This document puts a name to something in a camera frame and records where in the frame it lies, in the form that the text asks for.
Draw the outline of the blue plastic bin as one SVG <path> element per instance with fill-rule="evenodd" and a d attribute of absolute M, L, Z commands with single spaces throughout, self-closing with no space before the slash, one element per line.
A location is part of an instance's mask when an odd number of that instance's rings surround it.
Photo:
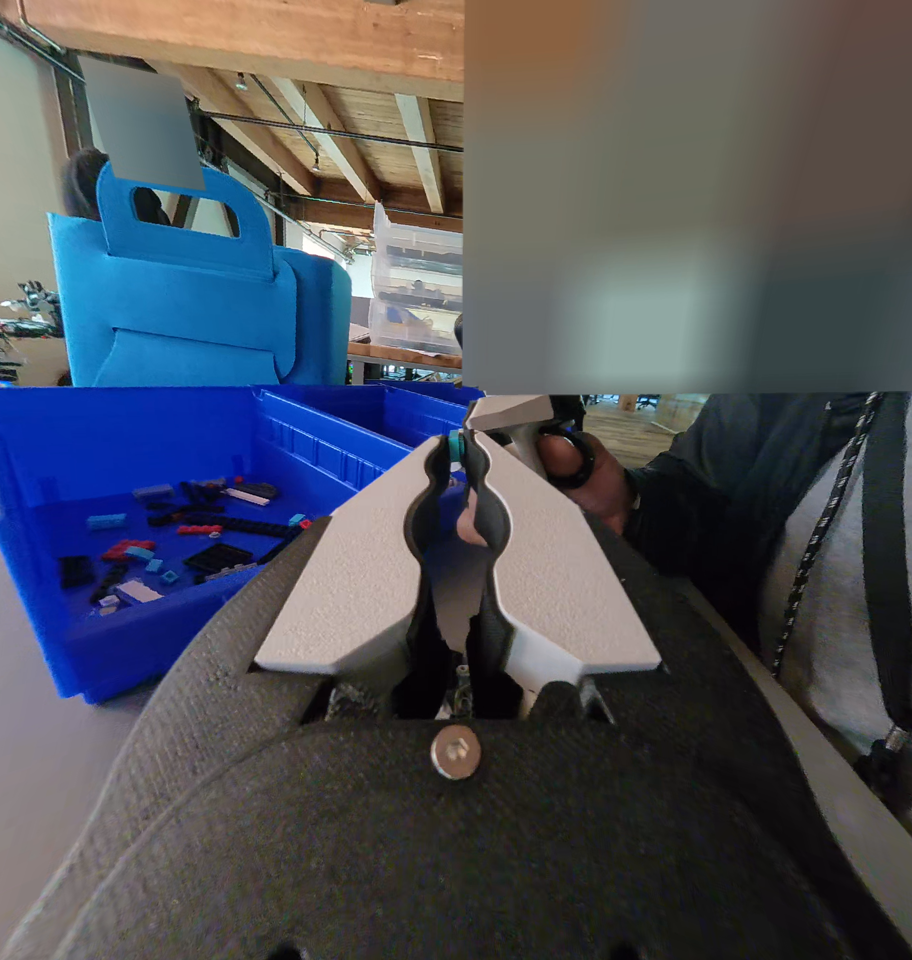
<path fill-rule="evenodd" d="M 379 379 L 366 383 L 366 388 L 375 387 L 388 388 L 398 394 L 411 395 L 423 398 L 426 401 L 444 404 L 450 409 L 450 412 L 446 414 L 447 418 L 457 424 L 463 422 L 466 412 L 472 404 L 485 395 L 483 390 L 460 386 L 449 381 Z"/>
<path fill-rule="evenodd" d="M 328 516 L 345 483 L 269 437 L 258 388 L 0 389 L 0 546 L 60 696 L 104 702 L 164 674 L 253 574 L 108 614 L 87 614 L 54 582 L 54 508 L 137 488 L 256 475 Z"/>
<path fill-rule="evenodd" d="M 277 386 L 259 390 L 258 400 L 282 450 L 358 486 L 366 471 L 383 473 L 462 426 L 444 404 L 382 387 Z"/>

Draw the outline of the grey sweatshirt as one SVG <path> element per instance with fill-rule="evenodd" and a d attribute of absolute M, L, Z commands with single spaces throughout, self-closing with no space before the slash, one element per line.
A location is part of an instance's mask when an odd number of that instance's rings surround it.
<path fill-rule="evenodd" d="M 912 598 L 912 398 L 906 429 L 904 493 Z M 798 562 L 841 462 L 839 453 L 821 465 L 776 542 L 758 619 L 760 652 L 766 662 L 771 661 L 781 632 Z M 891 726 L 870 647 L 861 555 L 862 486 L 858 461 L 815 559 L 779 674 L 782 686 L 848 763 L 856 762 Z"/>

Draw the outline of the clear plastic drawer stack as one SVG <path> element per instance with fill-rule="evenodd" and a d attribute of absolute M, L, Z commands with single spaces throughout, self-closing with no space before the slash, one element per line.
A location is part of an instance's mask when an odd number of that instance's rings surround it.
<path fill-rule="evenodd" d="M 435 355 L 461 354 L 462 234 L 374 213 L 368 329 L 377 346 Z"/>

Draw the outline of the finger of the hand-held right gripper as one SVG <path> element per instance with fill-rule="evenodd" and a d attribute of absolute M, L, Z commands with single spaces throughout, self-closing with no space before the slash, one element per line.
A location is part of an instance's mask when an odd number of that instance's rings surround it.
<path fill-rule="evenodd" d="M 482 433 L 501 447 L 510 447 L 513 426 L 557 419 L 551 398 L 546 394 L 486 394 L 467 410 L 463 435 Z"/>

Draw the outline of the pile of mixed toy bricks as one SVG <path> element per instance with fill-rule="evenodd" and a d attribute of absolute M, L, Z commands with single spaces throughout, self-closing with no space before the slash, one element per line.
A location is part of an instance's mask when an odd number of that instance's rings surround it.
<path fill-rule="evenodd" d="M 235 474 L 62 505 L 48 519 L 54 582 L 86 614 L 107 615 L 256 572 L 319 517 L 289 494 Z"/>

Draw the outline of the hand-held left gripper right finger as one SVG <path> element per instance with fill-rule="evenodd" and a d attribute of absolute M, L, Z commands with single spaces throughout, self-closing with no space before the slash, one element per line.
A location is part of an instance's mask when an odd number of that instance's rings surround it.
<path fill-rule="evenodd" d="M 582 511 L 481 431 L 465 431 L 473 528 L 489 551 L 466 655 L 476 714 L 553 683 L 657 670 L 662 657 Z"/>

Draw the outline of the grey desk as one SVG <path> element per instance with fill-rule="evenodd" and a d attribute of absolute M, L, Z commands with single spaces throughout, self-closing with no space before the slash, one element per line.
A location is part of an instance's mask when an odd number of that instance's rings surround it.
<path fill-rule="evenodd" d="M 912 839 L 745 653 L 851 864 L 912 947 Z M 0 551 L 0 954 L 76 841 L 147 693 L 108 707 L 55 693 Z"/>

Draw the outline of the person's right hand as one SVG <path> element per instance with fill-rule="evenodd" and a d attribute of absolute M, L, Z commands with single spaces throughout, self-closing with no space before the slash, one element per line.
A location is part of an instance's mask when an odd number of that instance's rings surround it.
<path fill-rule="evenodd" d="M 547 478 L 584 512 L 618 536 L 626 532 L 637 494 L 627 471 L 596 437 L 542 432 L 536 451 Z"/>

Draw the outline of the person's right forearm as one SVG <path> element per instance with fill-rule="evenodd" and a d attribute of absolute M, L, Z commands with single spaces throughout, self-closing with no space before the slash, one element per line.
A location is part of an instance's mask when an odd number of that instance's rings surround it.
<path fill-rule="evenodd" d="M 689 579 L 753 652 L 762 585 L 785 524 L 855 432 L 866 392 L 714 393 L 670 448 L 626 470 L 623 536 Z"/>

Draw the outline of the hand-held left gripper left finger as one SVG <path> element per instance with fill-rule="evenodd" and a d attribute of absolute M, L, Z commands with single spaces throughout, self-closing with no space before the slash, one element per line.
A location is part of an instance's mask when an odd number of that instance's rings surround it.
<path fill-rule="evenodd" d="M 448 438 L 429 438 L 331 515 L 255 656 L 267 671 L 319 675 L 435 719 L 452 678 L 427 548 L 450 480 Z"/>

